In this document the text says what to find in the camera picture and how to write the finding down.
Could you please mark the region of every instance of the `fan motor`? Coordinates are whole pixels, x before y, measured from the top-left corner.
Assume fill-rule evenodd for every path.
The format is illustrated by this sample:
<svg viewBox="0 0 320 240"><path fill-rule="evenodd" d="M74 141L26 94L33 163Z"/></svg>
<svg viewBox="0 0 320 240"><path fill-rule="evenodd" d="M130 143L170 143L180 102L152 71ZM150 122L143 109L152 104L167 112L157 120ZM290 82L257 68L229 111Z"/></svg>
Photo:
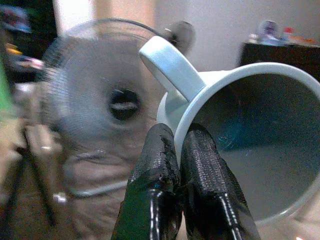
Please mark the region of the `fan motor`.
<svg viewBox="0 0 320 240"><path fill-rule="evenodd" d="M114 89L111 93L109 110L112 115L120 120L128 120L140 108L138 94L130 89Z"/></svg>

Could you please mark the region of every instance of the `black glove finger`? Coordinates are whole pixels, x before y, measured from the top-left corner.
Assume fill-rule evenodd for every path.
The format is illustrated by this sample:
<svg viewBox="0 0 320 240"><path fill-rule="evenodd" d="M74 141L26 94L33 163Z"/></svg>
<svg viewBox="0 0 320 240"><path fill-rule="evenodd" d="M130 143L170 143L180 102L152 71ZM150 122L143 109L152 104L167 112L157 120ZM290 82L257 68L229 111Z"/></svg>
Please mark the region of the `black glove finger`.
<svg viewBox="0 0 320 240"><path fill-rule="evenodd" d="M165 124L156 124L128 180L111 239L174 240L182 218L175 195L179 184L173 133Z"/></svg>
<svg viewBox="0 0 320 240"><path fill-rule="evenodd" d="M141 175L150 173L151 181L161 176L170 182L172 191L180 184L180 172L177 163L174 135L171 129L159 123L154 125L146 135L142 153L128 180L130 185Z"/></svg>
<svg viewBox="0 0 320 240"><path fill-rule="evenodd" d="M258 240L240 185L208 131L192 124L183 143L181 184L189 240Z"/></svg>

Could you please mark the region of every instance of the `black tripod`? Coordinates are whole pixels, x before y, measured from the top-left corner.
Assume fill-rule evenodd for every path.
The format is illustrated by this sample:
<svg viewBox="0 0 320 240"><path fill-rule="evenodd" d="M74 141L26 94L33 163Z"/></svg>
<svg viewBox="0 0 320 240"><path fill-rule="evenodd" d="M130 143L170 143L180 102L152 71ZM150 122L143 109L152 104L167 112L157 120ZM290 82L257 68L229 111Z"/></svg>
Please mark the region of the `black tripod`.
<svg viewBox="0 0 320 240"><path fill-rule="evenodd" d="M17 146L15 148L15 151L22 156L22 159L19 160L19 162L17 163L15 177L13 180L12 192L8 198L8 201L3 211L3 218L0 226L1 227L0 239L10 238L9 223L14 214L14 209L18 199L18 189L21 185L22 178L27 165L29 165L32 169L33 176L36 181L36 185L40 191L41 200L45 207L48 222L51 227L54 227L56 225L56 219L54 215L52 201L50 200L52 198L52 195L50 195L48 190L49 188L46 187L45 185L44 177L37 164L37 158L31 152L30 142L27 137L27 129L25 127L22 129L22 135L23 135L23 139L25 140L26 147L24 148L24 147Z"/></svg>

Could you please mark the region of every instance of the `green object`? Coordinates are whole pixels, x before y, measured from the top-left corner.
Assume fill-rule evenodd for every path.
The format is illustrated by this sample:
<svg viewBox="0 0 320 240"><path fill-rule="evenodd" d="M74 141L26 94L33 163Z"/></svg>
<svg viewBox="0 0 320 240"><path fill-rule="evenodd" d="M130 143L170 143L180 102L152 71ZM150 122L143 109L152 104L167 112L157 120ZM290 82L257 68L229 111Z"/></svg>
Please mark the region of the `green object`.
<svg viewBox="0 0 320 240"><path fill-rule="evenodd" d="M3 62L0 61L0 120L13 110Z"/></svg>

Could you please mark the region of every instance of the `mug handle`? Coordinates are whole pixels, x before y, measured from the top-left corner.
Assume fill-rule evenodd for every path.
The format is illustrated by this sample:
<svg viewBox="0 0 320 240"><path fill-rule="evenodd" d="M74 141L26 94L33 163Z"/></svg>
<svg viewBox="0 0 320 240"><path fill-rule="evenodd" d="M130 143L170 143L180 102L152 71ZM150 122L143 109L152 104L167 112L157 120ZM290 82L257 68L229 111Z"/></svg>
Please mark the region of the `mug handle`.
<svg viewBox="0 0 320 240"><path fill-rule="evenodd" d="M147 41L140 49L139 55L168 93L178 91L191 102L206 86L185 56L160 36L154 36Z"/></svg>

